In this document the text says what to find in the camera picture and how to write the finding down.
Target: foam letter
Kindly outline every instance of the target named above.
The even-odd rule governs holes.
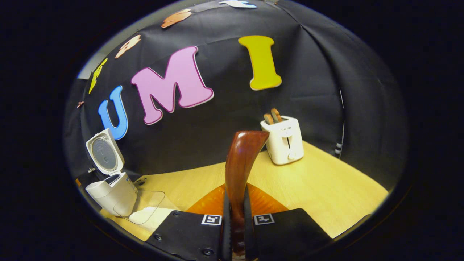
[[[115,59],[118,59],[127,50],[134,47],[139,41],[140,41],[140,35],[134,36],[132,39],[127,41],[123,46],[121,46],[121,48],[119,48],[119,52],[116,54]]]
[[[189,16],[192,15],[192,13],[189,11],[190,9],[184,9],[182,11],[178,11],[175,14],[171,14],[163,21],[163,24],[161,25],[161,27],[166,28],[177,22],[187,19]]]
[[[93,73],[93,78],[92,78],[92,82],[90,84],[89,94],[92,91],[95,84],[97,83],[97,77],[100,75],[100,72],[102,71],[102,67],[106,63],[107,60],[108,60],[108,58],[105,58],[105,60],[103,60],[103,62],[97,67],[97,69]]]
[[[259,91],[280,86],[282,78],[277,75],[272,59],[271,45],[274,40],[267,36],[250,35],[240,37],[238,42],[250,53],[253,67],[253,79],[250,81],[252,90]]]
[[[161,120],[163,113],[157,109],[154,98],[169,113],[174,112],[175,87],[179,89],[179,105],[191,108],[203,104],[214,97],[214,92],[206,87],[195,61],[196,46],[180,49],[171,55],[165,78],[150,68],[139,71],[132,77],[137,86],[143,109],[144,122],[148,125]]]
[[[108,100],[104,100],[100,104],[100,107],[98,107],[98,114],[100,114],[100,117],[102,118],[104,128],[110,129],[111,134],[113,134],[115,140],[124,137],[124,135],[126,135],[127,133],[128,128],[127,115],[124,109],[124,105],[122,104],[121,91],[122,86],[119,85],[110,94],[110,99],[115,104],[116,113],[119,118],[119,124],[117,127],[113,126],[113,124],[111,123],[110,115],[108,113]]]
[[[238,7],[238,8],[257,8],[255,5],[247,5],[247,1],[238,1],[238,0],[227,0],[219,2],[220,4],[228,4],[231,7]]]

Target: inner lid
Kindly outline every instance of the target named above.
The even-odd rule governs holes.
[[[103,138],[96,138],[92,142],[92,154],[95,159],[95,164],[98,165],[98,168],[104,174],[109,174],[116,170],[118,172],[118,159],[116,151],[114,151],[113,146],[103,139]]]

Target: yellow foam letter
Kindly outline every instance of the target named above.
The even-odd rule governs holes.
[[[272,59],[271,45],[274,40],[262,35],[240,37],[238,42],[250,53],[253,67],[253,79],[250,81],[252,90],[259,91],[280,86],[282,78],[277,75]]]
[[[108,58],[105,58],[105,60],[103,60],[103,62],[97,67],[97,69],[93,73],[92,83],[90,84],[90,89],[89,89],[89,94],[92,91],[95,84],[97,83],[97,77],[100,75],[100,72],[102,71],[102,67],[106,63],[107,60]]]

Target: white powder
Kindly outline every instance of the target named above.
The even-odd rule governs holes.
[[[146,207],[132,213],[129,216],[129,220],[148,231],[155,231],[173,210],[175,209]]]

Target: wooden table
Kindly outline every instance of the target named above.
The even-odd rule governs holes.
[[[267,151],[260,152],[248,182],[262,189],[288,209],[303,208],[332,238],[375,211],[388,192],[372,178],[338,158],[303,142],[304,157],[278,166]],[[186,210],[211,190],[225,183],[225,162],[171,173],[146,175],[139,189],[163,191]],[[101,212],[121,227],[147,240],[151,233],[131,222]]]

